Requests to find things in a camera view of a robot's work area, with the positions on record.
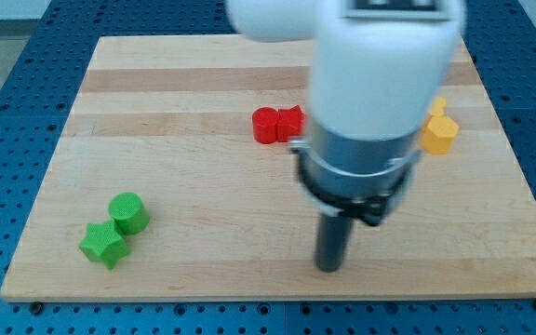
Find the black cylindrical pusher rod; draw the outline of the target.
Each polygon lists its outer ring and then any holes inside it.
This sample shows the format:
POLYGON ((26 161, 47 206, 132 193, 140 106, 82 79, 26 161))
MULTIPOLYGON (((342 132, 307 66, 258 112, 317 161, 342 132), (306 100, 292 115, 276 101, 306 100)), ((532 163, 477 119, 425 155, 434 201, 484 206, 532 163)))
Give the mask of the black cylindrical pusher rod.
POLYGON ((342 267, 353 224, 352 218, 320 215, 315 245, 315 265, 321 271, 332 273, 342 267))

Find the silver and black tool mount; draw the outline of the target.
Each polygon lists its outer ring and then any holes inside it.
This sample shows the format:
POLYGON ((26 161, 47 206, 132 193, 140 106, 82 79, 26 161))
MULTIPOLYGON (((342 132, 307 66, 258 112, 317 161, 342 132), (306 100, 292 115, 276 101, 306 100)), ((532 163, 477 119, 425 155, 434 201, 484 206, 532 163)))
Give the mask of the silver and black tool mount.
POLYGON ((302 192, 328 219, 378 226, 403 201, 422 152, 417 133, 376 140, 353 139, 309 119, 305 133, 289 139, 297 155, 302 192))

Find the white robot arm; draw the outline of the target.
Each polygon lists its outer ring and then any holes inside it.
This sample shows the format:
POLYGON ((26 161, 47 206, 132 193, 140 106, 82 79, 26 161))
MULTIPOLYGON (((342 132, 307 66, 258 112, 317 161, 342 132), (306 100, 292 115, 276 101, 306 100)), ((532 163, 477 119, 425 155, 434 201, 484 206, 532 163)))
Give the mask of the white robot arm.
POLYGON ((264 42, 310 40, 303 133, 289 143, 318 207, 315 264, 338 270, 355 221, 377 226, 402 202, 416 148, 466 23, 461 0, 228 0, 232 27, 264 42))

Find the yellow block behind arm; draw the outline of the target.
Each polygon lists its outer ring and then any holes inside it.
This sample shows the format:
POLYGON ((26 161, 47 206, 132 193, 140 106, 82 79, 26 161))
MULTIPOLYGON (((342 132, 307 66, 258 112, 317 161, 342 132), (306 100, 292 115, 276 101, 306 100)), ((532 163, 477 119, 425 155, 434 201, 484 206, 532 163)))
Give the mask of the yellow block behind arm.
POLYGON ((428 114, 432 117, 441 117, 445 115, 447 100, 441 96, 436 96, 431 105, 428 114))

